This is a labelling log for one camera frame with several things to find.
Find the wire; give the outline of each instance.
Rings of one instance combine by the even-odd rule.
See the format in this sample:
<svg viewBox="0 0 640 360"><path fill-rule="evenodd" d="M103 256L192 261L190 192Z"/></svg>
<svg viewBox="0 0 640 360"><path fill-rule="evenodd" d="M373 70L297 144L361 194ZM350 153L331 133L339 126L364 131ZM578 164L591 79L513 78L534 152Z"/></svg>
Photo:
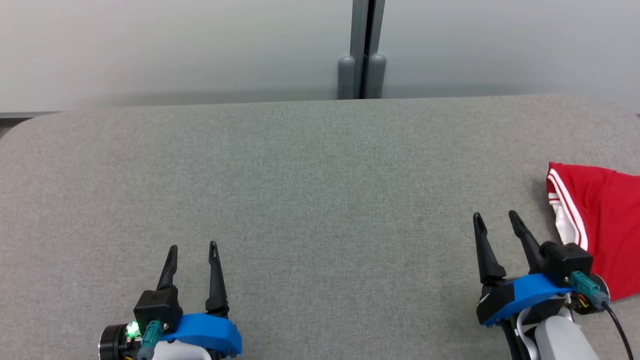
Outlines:
<svg viewBox="0 0 640 360"><path fill-rule="evenodd" d="M627 340L627 335L625 335L625 331L622 329L622 325L616 316L616 313L613 312L611 306L609 306L605 301L602 302L602 306L607 310L609 315L611 316L611 320L616 324L618 328L618 332L620 333L620 337L622 338L622 342L625 344L625 349L627 350L627 356L629 356L629 360L634 360L634 355L631 353L631 345L629 345L629 340Z"/></svg>
<svg viewBox="0 0 640 360"><path fill-rule="evenodd" d="M571 315L571 321L573 321L575 323L575 319L573 318L573 309L572 309L572 305L571 305L571 293L567 293L566 294L566 303L564 304L564 306L569 309L569 315Z"/></svg>
<svg viewBox="0 0 640 360"><path fill-rule="evenodd" d="M578 294L578 301L582 304L583 307L589 307L589 301L583 294Z"/></svg>

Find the gray fabric surface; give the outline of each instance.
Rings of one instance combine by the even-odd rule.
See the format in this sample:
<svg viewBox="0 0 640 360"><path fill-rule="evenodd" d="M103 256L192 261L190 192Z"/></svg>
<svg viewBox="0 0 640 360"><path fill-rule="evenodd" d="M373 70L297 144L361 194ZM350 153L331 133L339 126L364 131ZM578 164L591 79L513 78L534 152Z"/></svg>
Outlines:
<svg viewBox="0 0 640 360"><path fill-rule="evenodd" d="M0 358L97 358L174 243L180 303L203 311L216 240L244 359L508 359L477 323L472 214L523 275L507 212L557 239L548 161L638 174L639 138L635 115L560 96L29 120L0 141ZM639 306L614 305L637 356ZM625 358L606 314L577 322L602 359Z"/></svg>

